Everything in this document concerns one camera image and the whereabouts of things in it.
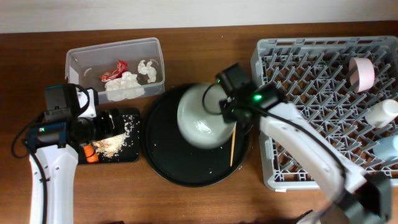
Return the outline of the large white tissue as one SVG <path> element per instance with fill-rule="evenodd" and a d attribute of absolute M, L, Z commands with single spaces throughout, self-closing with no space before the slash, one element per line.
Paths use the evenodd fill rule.
<path fill-rule="evenodd" d="M 122 73 L 121 78 L 115 78 L 105 84 L 106 96 L 109 101 L 122 101 L 145 95 L 144 88 L 137 81 L 137 74 Z"/>

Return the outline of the light blue cup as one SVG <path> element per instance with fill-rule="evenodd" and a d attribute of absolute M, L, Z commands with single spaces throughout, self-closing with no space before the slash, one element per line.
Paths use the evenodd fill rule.
<path fill-rule="evenodd" d="M 373 152 L 378 159 L 385 161 L 397 159 L 397 135 L 381 138 L 377 142 Z"/>

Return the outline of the rice and peanut shells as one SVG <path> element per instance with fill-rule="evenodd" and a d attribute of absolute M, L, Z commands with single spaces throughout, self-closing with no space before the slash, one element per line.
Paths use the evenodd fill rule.
<path fill-rule="evenodd" d="M 138 115 L 122 115 L 124 120 L 124 133 L 117 136 L 96 141 L 92 145 L 95 153 L 106 159 L 114 159 L 127 152 L 126 148 L 134 145 L 135 128 L 139 125 Z"/>

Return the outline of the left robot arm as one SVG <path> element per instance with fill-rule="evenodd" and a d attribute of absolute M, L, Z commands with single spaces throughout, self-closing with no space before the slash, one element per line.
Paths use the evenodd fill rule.
<path fill-rule="evenodd" d="M 96 111 L 98 92 L 77 84 L 45 88 L 47 108 L 23 139 L 32 169 L 31 223 L 73 223 L 73 185 L 82 146 L 122 134 L 118 109 Z"/>

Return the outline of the grey plate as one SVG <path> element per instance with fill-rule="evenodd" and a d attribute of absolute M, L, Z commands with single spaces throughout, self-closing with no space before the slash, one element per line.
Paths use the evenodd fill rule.
<path fill-rule="evenodd" d="M 199 149 L 224 144 L 232 135 L 234 123 L 225 123 L 219 101 L 227 95 L 219 85 L 196 84 L 182 95 L 177 110 L 177 124 L 184 139 Z"/>

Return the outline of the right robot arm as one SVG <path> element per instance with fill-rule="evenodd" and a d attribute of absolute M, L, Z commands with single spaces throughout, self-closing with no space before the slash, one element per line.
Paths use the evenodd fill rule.
<path fill-rule="evenodd" d="M 382 172 L 367 173 L 342 155 L 302 117 L 274 85 L 260 88 L 234 64 L 216 75 L 227 98 L 220 101 L 227 123 L 259 122 L 314 179 L 330 204 L 309 211 L 297 223 L 387 223 L 392 218 L 392 185 Z"/>

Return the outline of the white cup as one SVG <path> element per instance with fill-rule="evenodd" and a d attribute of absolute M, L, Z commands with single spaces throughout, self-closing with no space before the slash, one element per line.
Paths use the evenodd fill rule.
<path fill-rule="evenodd" d="M 397 101 L 388 99 L 370 107 L 365 116 L 368 124 L 375 128 L 383 128 L 397 117 Z"/>

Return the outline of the pink bowl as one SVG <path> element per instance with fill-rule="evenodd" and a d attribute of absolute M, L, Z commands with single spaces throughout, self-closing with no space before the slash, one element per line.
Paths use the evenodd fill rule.
<path fill-rule="evenodd" d="M 353 57 L 349 61 L 349 80 L 355 93 L 367 91 L 375 82 L 375 71 L 368 58 Z"/>

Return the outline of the small white tissue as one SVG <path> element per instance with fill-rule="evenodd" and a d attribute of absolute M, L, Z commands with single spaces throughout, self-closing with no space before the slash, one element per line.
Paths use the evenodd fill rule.
<path fill-rule="evenodd" d="M 141 60 L 138 64 L 137 71 L 141 75 L 147 75 L 148 83 L 154 83 L 156 81 L 156 76 L 157 76 L 157 71 L 156 69 L 152 66 L 153 61 L 148 61 L 146 63 L 145 60 Z"/>

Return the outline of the orange carrot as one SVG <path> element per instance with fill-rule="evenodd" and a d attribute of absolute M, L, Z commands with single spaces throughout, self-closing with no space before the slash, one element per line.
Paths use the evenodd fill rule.
<path fill-rule="evenodd" d="M 99 163 L 99 157 L 97 153 L 95 153 L 95 149 L 92 145 L 85 145 L 83 150 L 85 152 L 86 161 L 89 164 Z"/>

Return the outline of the red snack wrapper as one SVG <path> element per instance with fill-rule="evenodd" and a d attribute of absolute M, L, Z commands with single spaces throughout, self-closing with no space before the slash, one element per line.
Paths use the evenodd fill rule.
<path fill-rule="evenodd" d="M 121 78 L 122 74 L 128 69 L 128 63 L 123 60 L 118 60 L 117 67 L 114 70 L 110 70 L 102 74 L 100 81 L 106 83 L 108 81 Z"/>

